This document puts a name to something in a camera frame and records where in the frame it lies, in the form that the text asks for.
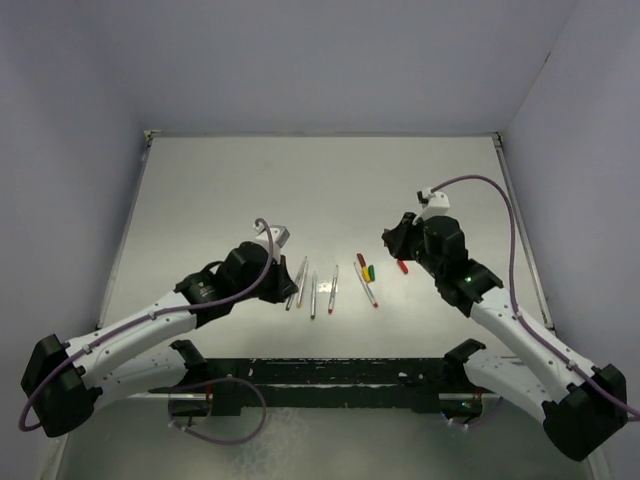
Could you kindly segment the white pen purple end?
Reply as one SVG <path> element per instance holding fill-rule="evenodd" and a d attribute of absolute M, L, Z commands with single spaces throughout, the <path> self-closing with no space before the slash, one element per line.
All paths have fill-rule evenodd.
<path fill-rule="evenodd" d="M 299 293 L 299 287 L 297 285 L 295 285 L 292 294 L 286 300 L 286 303 L 285 303 L 285 310 L 286 311 L 290 311 L 291 310 L 291 308 L 292 308 L 292 306 L 294 304 L 294 301 L 297 298 L 298 293 Z"/>

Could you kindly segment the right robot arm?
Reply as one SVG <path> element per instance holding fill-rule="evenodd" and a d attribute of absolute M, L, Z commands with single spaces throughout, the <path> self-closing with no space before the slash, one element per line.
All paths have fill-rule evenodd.
<path fill-rule="evenodd" d="M 627 385 L 614 365 L 596 366 L 512 304 L 512 293 L 469 256 L 457 220 L 413 213 L 382 235 L 396 260 L 414 261 L 434 280 L 441 298 L 488 330 L 520 360 L 517 366 L 479 352 L 445 366 L 456 391 L 474 384 L 518 406 L 541 423 L 566 457 L 582 461 L 622 429 Z"/>

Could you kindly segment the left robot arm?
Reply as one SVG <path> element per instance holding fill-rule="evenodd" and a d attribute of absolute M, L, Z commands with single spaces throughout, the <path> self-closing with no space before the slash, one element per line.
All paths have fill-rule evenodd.
<path fill-rule="evenodd" d="M 107 328 L 61 341 L 51 334 L 34 346 L 20 385 L 27 397 L 18 427 L 54 438 L 88 420 L 118 381 L 117 368 L 177 335 L 231 313 L 242 301 L 283 303 L 297 287 L 282 241 L 266 233 L 245 241 L 222 261 L 187 275 L 145 310 Z"/>

